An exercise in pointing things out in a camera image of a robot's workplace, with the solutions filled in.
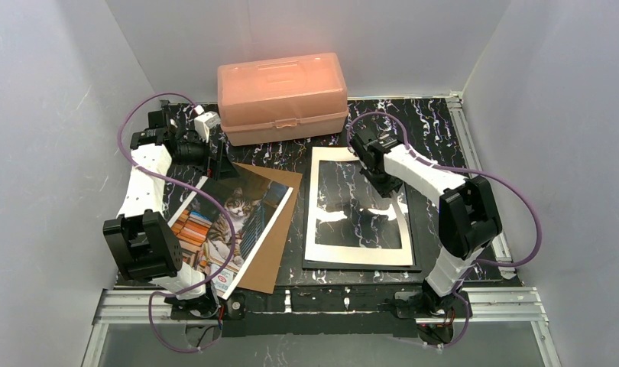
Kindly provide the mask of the cat photo print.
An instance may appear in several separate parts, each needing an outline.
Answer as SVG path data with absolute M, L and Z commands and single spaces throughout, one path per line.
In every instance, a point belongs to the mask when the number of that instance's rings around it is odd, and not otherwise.
M 183 260 L 212 279 L 227 300 L 272 229 L 293 189 L 236 165 L 239 176 L 196 185 L 222 208 L 192 192 L 169 225 L 180 240 Z

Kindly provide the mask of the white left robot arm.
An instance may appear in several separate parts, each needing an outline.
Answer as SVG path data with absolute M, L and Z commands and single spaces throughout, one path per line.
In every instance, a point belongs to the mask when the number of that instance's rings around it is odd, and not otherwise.
M 206 286 L 205 275 L 186 263 L 180 241 L 164 218 L 167 172 L 171 165 L 193 165 L 214 180 L 238 176 L 223 149 L 213 152 L 210 147 L 210 130 L 219 125 L 219 115 L 201 108 L 196 112 L 192 141 L 185 140 L 187 129 L 168 112 L 149 112 L 148 127 L 131 136 L 132 169 L 124 202 L 102 228 L 124 279 L 150 282 L 178 300 L 201 297 Z

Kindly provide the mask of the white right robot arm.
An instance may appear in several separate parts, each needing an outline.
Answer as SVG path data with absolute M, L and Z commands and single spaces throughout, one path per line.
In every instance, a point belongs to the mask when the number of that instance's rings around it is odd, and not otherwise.
M 371 129 L 353 134 L 349 145 L 380 196 L 409 186 L 436 205 L 441 249 L 423 293 L 442 299 L 457 291 L 463 274 L 503 230 L 489 181 L 440 170 L 402 141 Z

